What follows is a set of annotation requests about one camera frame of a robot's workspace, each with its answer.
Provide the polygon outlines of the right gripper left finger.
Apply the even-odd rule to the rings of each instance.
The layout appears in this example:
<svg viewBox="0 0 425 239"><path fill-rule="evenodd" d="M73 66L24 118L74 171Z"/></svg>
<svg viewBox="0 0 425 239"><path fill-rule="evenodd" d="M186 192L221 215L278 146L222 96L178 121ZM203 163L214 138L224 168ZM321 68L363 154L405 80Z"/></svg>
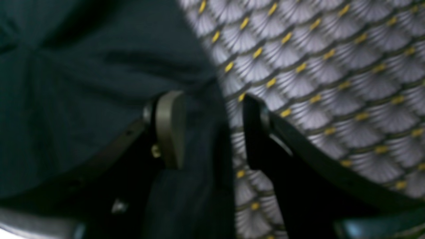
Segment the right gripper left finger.
<svg viewBox="0 0 425 239"><path fill-rule="evenodd" d="M148 198L163 171L185 160L186 101L182 91L156 95L141 114L67 180L67 196Z"/></svg>

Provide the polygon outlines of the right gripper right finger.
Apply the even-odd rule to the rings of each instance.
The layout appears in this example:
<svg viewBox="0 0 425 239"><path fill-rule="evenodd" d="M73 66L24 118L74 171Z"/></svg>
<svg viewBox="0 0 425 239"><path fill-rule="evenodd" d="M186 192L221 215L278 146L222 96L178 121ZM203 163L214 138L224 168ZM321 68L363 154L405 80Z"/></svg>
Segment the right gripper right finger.
<svg viewBox="0 0 425 239"><path fill-rule="evenodd" d="M341 166L260 98L242 105L248 164L271 180L289 238L424 238L424 202Z"/></svg>

